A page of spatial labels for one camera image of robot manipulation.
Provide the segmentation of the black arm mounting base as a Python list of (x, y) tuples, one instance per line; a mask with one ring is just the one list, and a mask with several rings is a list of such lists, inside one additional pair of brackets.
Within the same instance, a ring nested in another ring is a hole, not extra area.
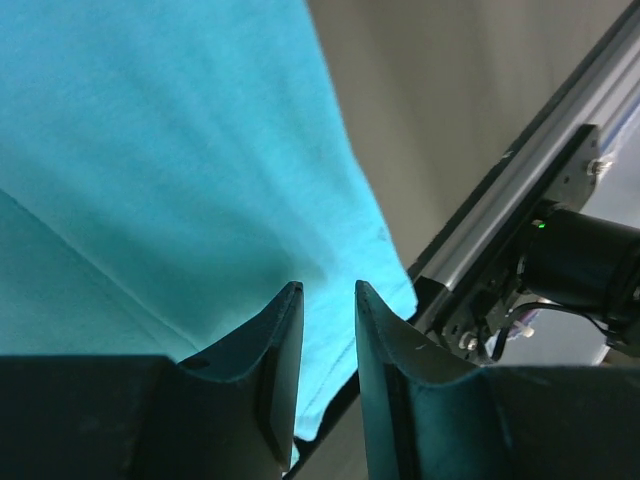
[(600, 155), (600, 129), (582, 125), (526, 195), (505, 230), (482, 255), (454, 290), (421, 277), (412, 280), (417, 310), (409, 324), (425, 333), (438, 346), (475, 364), (488, 361), (485, 348), (470, 352), (469, 339), (486, 340), (504, 327), (507, 308), (522, 295), (516, 274), (516, 233), (544, 202), (564, 202), (583, 207), (595, 188), (589, 169)]

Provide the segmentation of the light blue t shirt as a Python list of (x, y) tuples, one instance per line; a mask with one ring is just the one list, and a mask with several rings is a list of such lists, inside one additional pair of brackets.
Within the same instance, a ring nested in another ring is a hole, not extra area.
[(183, 360), (304, 286), (294, 434), (416, 295), (303, 1), (1, 5), (1, 350)]

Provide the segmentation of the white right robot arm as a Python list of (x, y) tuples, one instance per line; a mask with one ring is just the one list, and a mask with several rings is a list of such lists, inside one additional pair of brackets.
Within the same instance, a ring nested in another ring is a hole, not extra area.
[(594, 321), (606, 344), (639, 356), (639, 230), (557, 209), (527, 227), (521, 285), (561, 310)]

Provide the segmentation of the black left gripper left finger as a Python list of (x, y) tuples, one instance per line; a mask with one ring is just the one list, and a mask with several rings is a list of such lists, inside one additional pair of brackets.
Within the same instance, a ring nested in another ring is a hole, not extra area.
[(304, 294), (181, 361), (5, 356), (5, 479), (278, 479), (291, 464)]

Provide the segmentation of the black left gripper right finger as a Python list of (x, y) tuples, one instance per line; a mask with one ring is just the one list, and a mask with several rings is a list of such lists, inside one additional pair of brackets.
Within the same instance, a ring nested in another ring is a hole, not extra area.
[(401, 320), (367, 282), (355, 331), (372, 479), (635, 479), (639, 372), (477, 367)]

